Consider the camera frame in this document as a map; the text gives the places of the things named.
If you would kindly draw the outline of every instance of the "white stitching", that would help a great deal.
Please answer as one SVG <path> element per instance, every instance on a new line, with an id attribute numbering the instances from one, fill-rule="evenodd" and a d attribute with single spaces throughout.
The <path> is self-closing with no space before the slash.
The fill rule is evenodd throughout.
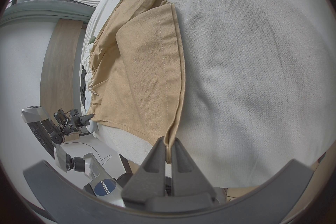
<path id="1" fill-rule="evenodd" d="M 169 125 L 169 121 L 168 121 L 168 90 L 167 90 L 166 64 L 165 64 L 165 56 L 163 54 L 163 42 L 162 42 L 162 33 L 161 33 L 160 9 L 157 9 L 157 11 L 159 13 L 159 25 L 160 25 L 160 39 L 161 39 L 161 49 L 162 49 L 162 58 L 163 58 L 163 69 L 165 71 L 166 101 L 167 101 L 167 125 Z"/>

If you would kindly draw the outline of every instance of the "drawstring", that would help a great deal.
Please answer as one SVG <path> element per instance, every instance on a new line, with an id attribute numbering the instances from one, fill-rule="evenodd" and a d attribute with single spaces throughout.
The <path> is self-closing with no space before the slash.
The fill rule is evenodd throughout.
<path id="1" fill-rule="evenodd" d="M 93 79 L 91 78 L 89 82 L 87 83 L 87 89 L 89 90 L 89 92 L 92 92 L 93 94 L 98 95 L 100 97 L 98 93 L 92 90 L 92 84 L 93 84 Z"/>

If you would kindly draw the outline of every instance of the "white wall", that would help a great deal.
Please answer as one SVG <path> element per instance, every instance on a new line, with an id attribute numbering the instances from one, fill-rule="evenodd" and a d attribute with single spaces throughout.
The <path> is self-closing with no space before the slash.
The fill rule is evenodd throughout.
<path id="1" fill-rule="evenodd" d="M 23 108 L 40 104 L 42 66 L 55 25 L 51 22 L 24 22 L 0 28 L 0 160 L 19 193 L 40 207 L 23 176 L 23 170 L 37 162 L 43 159 L 48 161 L 61 175 L 80 188 L 90 181 L 82 173 L 65 173 L 56 167 L 52 157 L 21 118 Z M 93 145 L 102 158 L 112 155 L 111 160 L 104 165 L 111 176 L 117 178 L 124 173 L 119 155 L 90 136 L 83 136 L 76 142 Z M 64 149 L 72 157 L 92 151 L 84 144 L 64 145 Z"/>

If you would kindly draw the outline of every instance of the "white textured fabric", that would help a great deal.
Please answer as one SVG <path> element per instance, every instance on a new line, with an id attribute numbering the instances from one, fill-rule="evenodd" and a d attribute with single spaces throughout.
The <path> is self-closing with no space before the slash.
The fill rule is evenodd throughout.
<path id="1" fill-rule="evenodd" d="M 314 163 L 336 139 L 336 20 L 326 0 L 168 0 L 181 29 L 186 91 L 177 137 L 213 186 L 259 185 L 289 160 Z M 102 0 L 97 35 L 119 0 Z M 98 125 L 140 164 L 150 146 Z"/>

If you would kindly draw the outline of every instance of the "folded fabric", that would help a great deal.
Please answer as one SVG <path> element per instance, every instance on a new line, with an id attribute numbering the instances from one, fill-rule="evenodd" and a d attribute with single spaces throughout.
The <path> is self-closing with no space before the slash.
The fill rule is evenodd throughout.
<path id="1" fill-rule="evenodd" d="M 166 160 L 179 125 L 185 67 L 172 3 L 121 0 L 90 53 L 93 121 L 128 131 L 151 144 L 165 136 Z"/>

